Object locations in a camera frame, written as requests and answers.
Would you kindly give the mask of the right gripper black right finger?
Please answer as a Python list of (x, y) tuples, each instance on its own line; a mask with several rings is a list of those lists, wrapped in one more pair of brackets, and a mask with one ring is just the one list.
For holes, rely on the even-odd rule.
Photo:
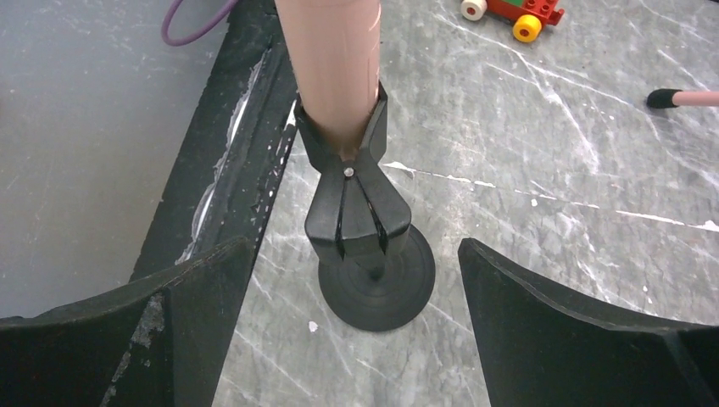
[(717, 405), (716, 326), (600, 301), (474, 238), (458, 256), (491, 405)]

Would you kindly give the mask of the pink microphone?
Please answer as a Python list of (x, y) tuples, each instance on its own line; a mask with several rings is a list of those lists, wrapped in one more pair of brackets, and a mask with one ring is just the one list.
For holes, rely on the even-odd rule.
[(353, 159), (379, 93), (379, 0), (276, 0), (305, 113), (343, 159)]

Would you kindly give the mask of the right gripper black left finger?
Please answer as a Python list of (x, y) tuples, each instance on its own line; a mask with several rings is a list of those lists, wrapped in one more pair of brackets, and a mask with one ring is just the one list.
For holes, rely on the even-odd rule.
[(239, 237), (98, 296), (2, 319), (2, 405), (212, 405), (255, 256)]

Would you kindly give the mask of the black round-base mic stand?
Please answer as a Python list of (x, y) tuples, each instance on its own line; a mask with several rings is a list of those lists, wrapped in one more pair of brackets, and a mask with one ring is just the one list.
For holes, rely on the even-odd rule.
[(338, 318), (366, 332), (389, 332), (414, 320), (436, 276), (431, 246), (379, 166), (387, 150), (387, 112), (381, 88), (359, 152), (344, 161), (303, 104), (294, 109), (309, 163), (320, 173), (304, 222), (319, 258), (320, 290)]

